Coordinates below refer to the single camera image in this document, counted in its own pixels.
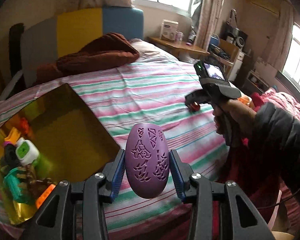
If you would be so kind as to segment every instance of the metal screw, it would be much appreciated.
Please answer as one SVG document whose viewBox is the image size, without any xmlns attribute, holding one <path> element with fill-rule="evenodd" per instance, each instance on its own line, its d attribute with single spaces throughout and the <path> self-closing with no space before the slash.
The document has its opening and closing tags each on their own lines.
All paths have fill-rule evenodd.
<svg viewBox="0 0 300 240">
<path fill-rule="evenodd" d="M 227 181 L 227 186 L 228 187 L 235 187 L 235 186 L 237 186 L 237 184 L 233 180 L 229 180 L 229 181 Z"/>
<path fill-rule="evenodd" d="M 68 185 L 68 181 L 62 180 L 62 181 L 59 182 L 59 185 L 60 185 L 61 187 L 65 187 L 65 186 Z"/>
<path fill-rule="evenodd" d="M 192 177 L 193 179 L 201 179 L 201 174 L 200 174 L 200 173 L 193 173 L 193 174 L 191 175 L 191 177 Z"/>
<path fill-rule="evenodd" d="M 104 176 L 105 176 L 105 175 L 104 175 L 103 173 L 101 173 L 101 172 L 98 172 L 98 173 L 96 173 L 96 174 L 94 175 L 94 177 L 95 177 L 96 179 L 103 179 Z"/>
</svg>

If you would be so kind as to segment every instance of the reflective golden surface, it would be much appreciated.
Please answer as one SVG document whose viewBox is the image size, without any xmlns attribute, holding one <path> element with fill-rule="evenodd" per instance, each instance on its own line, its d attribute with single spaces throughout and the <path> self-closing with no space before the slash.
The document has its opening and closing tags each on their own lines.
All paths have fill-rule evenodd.
<svg viewBox="0 0 300 240">
<path fill-rule="evenodd" d="M 4 138 L 12 127 L 21 130 L 22 117 L 30 125 L 28 136 L 22 136 L 40 151 L 41 158 L 36 166 L 38 179 L 50 177 L 55 183 L 63 179 L 85 180 L 114 159 L 120 149 L 85 102 L 64 84 L 31 102 L 2 125 L 0 158 Z M 13 201 L 2 182 L 0 173 L 0 191 L 11 224 L 18 225 L 31 218 L 36 211 L 35 205 Z"/>
</svg>

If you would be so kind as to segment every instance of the hand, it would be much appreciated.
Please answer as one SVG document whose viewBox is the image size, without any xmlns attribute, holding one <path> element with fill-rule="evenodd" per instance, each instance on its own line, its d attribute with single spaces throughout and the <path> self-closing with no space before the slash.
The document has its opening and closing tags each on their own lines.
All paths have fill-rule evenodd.
<svg viewBox="0 0 300 240">
<path fill-rule="evenodd" d="M 225 103 L 221 103 L 219 106 L 224 112 L 229 113 L 233 120 L 239 124 L 241 133 L 244 137 L 249 138 L 252 135 L 253 121 L 257 114 L 255 111 L 241 103 L 239 100 L 233 99 L 230 99 Z M 216 123 L 217 133 L 224 134 L 224 127 L 222 127 L 220 122 L 218 122 L 218 116 L 224 113 L 218 106 L 213 105 L 212 107 L 214 109 L 212 114 L 215 116 L 214 122 Z"/>
</svg>

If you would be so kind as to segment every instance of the small screen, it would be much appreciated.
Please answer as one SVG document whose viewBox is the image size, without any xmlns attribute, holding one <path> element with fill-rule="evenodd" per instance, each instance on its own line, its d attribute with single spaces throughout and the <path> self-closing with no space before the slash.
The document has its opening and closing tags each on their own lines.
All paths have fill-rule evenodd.
<svg viewBox="0 0 300 240">
<path fill-rule="evenodd" d="M 210 64 L 204 64 L 207 72 L 208 72 L 208 75 L 211 77 L 211 78 L 215 78 L 215 79 L 221 79 L 221 80 L 226 80 L 220 70 L 220 68 L 218 68 L 217 66 L 214 66 L 214 65 L 210 65 Z"/>
</svg>

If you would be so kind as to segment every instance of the teal toy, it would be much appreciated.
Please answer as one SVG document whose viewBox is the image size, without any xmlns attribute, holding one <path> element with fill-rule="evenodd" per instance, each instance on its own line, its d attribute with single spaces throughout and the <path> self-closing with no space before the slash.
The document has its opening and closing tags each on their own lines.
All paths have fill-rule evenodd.
<svg viewBox="0 0 300 240">
<path fill-rule="evenodd" d="M 10 190 L 13 200 L 18 203 L 28 204 L 31 202 L 27 189 L 27 184 L 22 182 L 26 179 L 26 173 L 22 167 L 12 169 L 7 176 L 4 177 L 3 183 Z"/>
</svg>

